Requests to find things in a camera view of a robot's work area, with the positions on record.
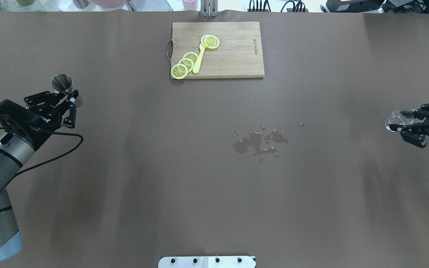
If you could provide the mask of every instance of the pink cup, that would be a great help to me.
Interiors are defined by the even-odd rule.
[[[184,10],[200,10],[198,8],[199,0],[182,0]]]

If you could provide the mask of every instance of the silver metal plate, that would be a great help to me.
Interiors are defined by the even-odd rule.
[[[163,257],[158,268],[255,268],[255,256]]]

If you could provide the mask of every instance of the lemon slice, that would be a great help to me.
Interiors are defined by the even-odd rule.
[[[188,75],[188,68],[184,64],[175,64],[170,72],[175,79],[183,79]]]
[[[188,52],[183,55],[183,58],[189,58],[193,61],[193,63],[195,63],[198,59],[198,54],[196,54],[195,52]]]
[[[201,36],[201,38],[200,38],[201,44],[203,46],[204,46],[204,38],[207,37],[207,36],[210,36],[210,35],[209,34],[205,34],[204,36]]]
[[[214,35],[208,35],[203,39],[203,45],[209,49],[215,49],[219,47],[219,39]]]
[[[191,72],[193,70],[194,62],[189,58],[182,58],[178,63],[186,66],[188,72]]]

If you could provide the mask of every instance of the black cable bundle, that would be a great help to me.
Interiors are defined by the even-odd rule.
[[[302,0],[289,0],[281,8],[281,12],[284,10],[284,7],[286,7],[287,3],[292,3],[292,12],[305,12],[305,4],[302,2]]]
[[[266,7],[267,7],[267,10],[271,12],[271,6],[269,5],[269,0],[265,0],[264,5],[263,5],[263,0],[260,0],[260,2],[256,0],[256,5],[254,5],[254,0],[250,0],[249,9],[247,11],[248,12],[266,12]]]

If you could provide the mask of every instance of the brown table surface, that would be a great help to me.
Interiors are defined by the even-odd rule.
[[[0,101],[67,73],[86,139],[12,182],[25,247],[0,267],[246,254],[259,268],[429,268],[429,145],[384,127],[429,103],[429,15],[198,16],[0,12]],[[266,77],[170,79],[172,23],[203,21],[259,21]],[[260,163],[233,143],[262,124],[289,143]],[[27,165],[76,142],[52,137]]]

